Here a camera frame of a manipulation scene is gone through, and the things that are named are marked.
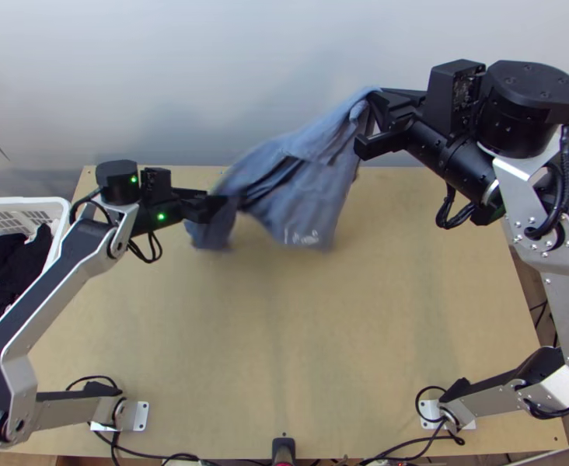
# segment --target laundry basket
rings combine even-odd
[[[60,241],[68,226],[71,204],[61,197],[0,197],[0,235],[23,233],[31,235],[38,227],[59,220],[43,271],[60,253]]]

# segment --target wooden tabletop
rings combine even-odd
[[[174,186],[199,189],[222,172],[171,169]],[[94,187],[86,167],[75,195]],[[287,249],[241,214],[230,252],[193,249],[182,225],[158,231],[161,260],[126,254],[33,349],[39,390],[110,375],[151,404],[146,431],[121,444],[157,454],[265,458],[286,434],[299,457],[369,457],[427,436],[421,388],[499,374],[539,346],[501,226],[436,228],[444,195],[427,169],[361,169],[330,253]],[[524,412],[479,419],[463,438],[428,454],[567,445],[560,419]],[[15,450],[109,455],[86,425]]]

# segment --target silver metal plate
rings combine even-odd
[[[418,408],[421,414],[429,419],[437,419],[440,417],[440,409],[438,409],[438,400],[420,400]],[[426,430],[436,430],[439,423],[430,423],[429,421],[421,418],[421,427]],[[448,429],[448,423],[442,427],[442,429]],[[476,421],[472,421],[470,424],[466,425],[463,429],[474,430],[476,429]]]
[[[148,403],[147,402],[128,402],[124,406],[123,421],[118,427],[103,426],[99,423],[90,423],[90,430],[97,430],[101,432],[120,432],[123,430],[134,430],[141,432],[146,429],[146,419],[148,418]]]

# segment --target gray cloth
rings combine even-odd
[[[365,88],[311,124],[269,140],[234,164],[213,194],[229,196],[211,223],[186,221],[199,249],[223,249],[236,211],[255,217],[282,244],[327,250],[358,169],[357,134],[370,134]]]

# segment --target black cable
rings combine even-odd
[[[539,317],[535,321],[535,329],[539,327],[539,323],[542,321],[543,313],[546,312],[546,308],[548,307],[548,301],[543,305],[542,311],[539,313]]]
[[[130,239],[129,242],[127,243],[127,249],[131,252],[133,252],[133,254],[140,259],[142,262],[147,263],[147,264],[152,264],[158,260],[161,259],[162,254],[163,254],[163,247],[162,247],[162,243],[159,242],[159,240],[157,239],[157,237],[155,236],[155,233],[153,231],[150,231],[147,234],[148,237],[148,246],[151,249],[151,257],[148,258],[144,255],[144,253],[142,252],[142,250],[140,250],[139,246],[135,243],[135,241],[133,239]]]
[[[451,228],[460,226],[470,218],[476,207],[474,203],[468,203],[464,208],[462,208],[462,210],[455,214],[454,217],[449,219],[451,207],[455,200],[455,194],[455,188],[446,183],[446,197],[435,216],[435,224],[445,230],[450,230]]]
[[[74,386],[76,386],[80,382],[91,381],[91,380],[96,380],[96,379],[105,380],[105,381],[109,382],[112,387],[118,388],[118,384],[116,383],[116,381],[112,377],[108,377],[106,375],[89,375],[86,377],[81,377],[81,378],[77,379],[76,381],[73,381],[72,383],[70,383],[67,386],[66,391],[71,390],[71,388],[73,388]],[[110,445],[110,457],[112,459],[112,462],[114,463],[114,466],[120,466],[118,463],[118,458],[116,456],[116,450],[123,451],[124,453],[133,455],[135,457],[141,457],[141,458],[146,458],[146,459],[150,459],[150,460],[164,460],[163,464],[166,464],[167,461],[170,461],[172,459],[185,460],[185,461],[196,461],[196,462],[201,460],[196,455],[190,454],[190,453],[175,453],[175,454],[169,455],[169,456],[164,456],[164,455],[159,455],[159,454],[141,453],[139,451],[134,451],[134,450],[130,450],[128,448],[122,447],[121,445],[118,444],[118,441],[120,439],[120,431],[113,433],[112,440],[107,439],[101,432],[97,432],[95,430],[93,430],[93,432],[97,437],[99,437],[100,440],[102,440],[104,443],[107,443],[108,445]],[[207,462],[209,464],[213,464],[214,466],[219,466],[219,464],[215,463],[214,461],[205,461],[205,462]]]
[[[423,416],[421,414],[421,407],[420,407],[420,403],[421,403],[421,396],[423,395],[423,393],[425,393],[427,390],[440,390],[442,393],[446,393],[446,390],[442,387],[439,387],[437,385],[429,385],[428,387],[423,388],[421,391],[419,391],[416,395],[416,398],[414,399],[414,407],[416,408],[416,412],[417,414],[423,418],[424,420],[426,420],[428,423],[439,423],[440,421],[442,421],[445,417],[444,416],[440,416],[437,419],[429,419],[426,418],[425,416]]]
[[[93,197],[96,196],[100,192],[100,190],[101,189],[98,188],[92,191],[90,194],[84,196],[82,199],[78,199],[73,203],[73,205],[71,206],[71,211],[68,214],[69,224],[73,225],[75,223],[75,220],[77,219],[77,209],[79,209],[79,206],[85,203],[90,203],[93,206],[95,206],[97,209],[101,210],[101,212],[103,212],[103,216],[105,217],[107,223],[112,225],[113,223],[112,218],[110,217],[110,214],[107,213],[107,210],[105,210],[101,204],[93,200]]]
[[[524,398],[523,402],[527,404],[529,411],[531,412],[531,416],[535,419],[547,420],[569,415],[569,408],[558,411],[545,411],[544,409],[538,408],[531,400]]]
[[[110,383],[110,385],[114,388],[118,388],[118,385],[116,384],[116,382],[114,381],[114,379],[112,377],[108,377],[106,375],[89,375],[87,377],[82,377],[77,379],[76,381],[70,383],[67,388],[65,388],[65,391],[69,391],[71,390],[71,388],[73,388],[74,386],[76,386],[78,383],[80,382],[86,382],[86,381],[93,381],[96,379],[102,379],[105,380],[107,382]]]
[[[430,437],[423,437],[420,439],[414,439],[414,440],[409,440],[407,442],[400,443],[396,447],[389,448],[388,450],[383,451],[382,453],[378,454],[377,456],[374,456],[373,458],[368,458],[366,460],[360,461],[360,463],[359,463],[360,466],[366,466],[367,464],[372,463],[373,461],[377,461],[377,460],[389,460],[389,461],[417,460],[418,458],[423,457],[425,453],[427,453],[427,450],[429,450],[429,448],[431,447],[431,444],[434,443],[436,440],[453,440],[455,443],[457,443],[460,446],[464,445],[466,443],[466,441],[462,437],[458,437],[456,435],[453,435],[450,432],[449,432],[449,435],[445,435],[445,436],[439,436],[438,435],[440,433],[440,430],[442,429],[442,427],[445,425],[445,423],[447,421],[448,421],[448,419],[444,418],[438,424],[438,427],[436,428],[436,430],[434,431],[434,433]],[[390,457],[390,456],[388,456],[393,451],[397,451],[397,450],[400,450],[401,448],[407,447],[409,445],[413,445],[415,443],[421,443],[421,442],[427,442],[427,444],[425,445],[423,450],[421,450],[420,453],[415,454],[412,457]]]
[[[537,228],[526,228],[524,234],[527,238],[539,239],[546,235],[559,223],[562,213],[567,211],[569,201],[569,125],[561,127],[560,137],[560,165],[549,163],[546,167],[552,172],[555,182],[554,204],[546,220]]]
[[[533,306],[532,308],[529,308],[529,311],[535,311],[537,308],[541,308],[545,304],[548,304],[547,299],[543,303],[539,303],[537,306]]]

